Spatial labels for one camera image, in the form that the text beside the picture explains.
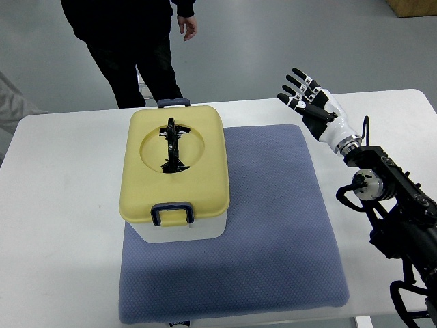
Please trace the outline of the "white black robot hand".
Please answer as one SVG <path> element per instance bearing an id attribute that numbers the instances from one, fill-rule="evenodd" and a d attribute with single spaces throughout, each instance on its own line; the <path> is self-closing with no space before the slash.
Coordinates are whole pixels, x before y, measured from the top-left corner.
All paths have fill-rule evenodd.
<path id="1" fill-rule="evenodd" d="M 302 116 L 302 122 L 318 141 L 329 145 L 337 156 L 346 156 L 361 146 L 362 137 L 350 127 L 348 116 L 337 99 L 298 68 L 286 79 L 277 98 Z"/>

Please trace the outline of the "person's bare hand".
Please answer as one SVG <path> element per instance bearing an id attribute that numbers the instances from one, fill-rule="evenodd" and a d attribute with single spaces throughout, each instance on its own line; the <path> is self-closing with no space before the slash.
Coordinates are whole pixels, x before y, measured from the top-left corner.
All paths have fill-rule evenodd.
<path id="1" fill-rule="evenodd" d="M 197 35 L 198 25 L 195 16 L 191 16 L 191 17 L 178 16 L 177 22 L 178 22 L 178 27 L 180 29 L 180 34 L 183 35 L 184 41 L 189 41 L 190 39 L 192 39 L 194 36 Z"/>

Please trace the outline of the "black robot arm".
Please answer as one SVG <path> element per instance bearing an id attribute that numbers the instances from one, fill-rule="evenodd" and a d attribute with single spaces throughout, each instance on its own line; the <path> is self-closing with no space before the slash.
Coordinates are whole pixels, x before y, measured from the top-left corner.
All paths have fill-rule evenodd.
<path id="1" fill-rule="evenodd" d="M 351 184 L 336 198 L 365 213 L 370 243 L 387 258 L 402 261 L 404 278 L 390 285 L 393 305 L 407 327 L 436 320 L 436 202 L 409 179 L 380 146 L 355 141 L 341 151 L 357 167 Z"/>

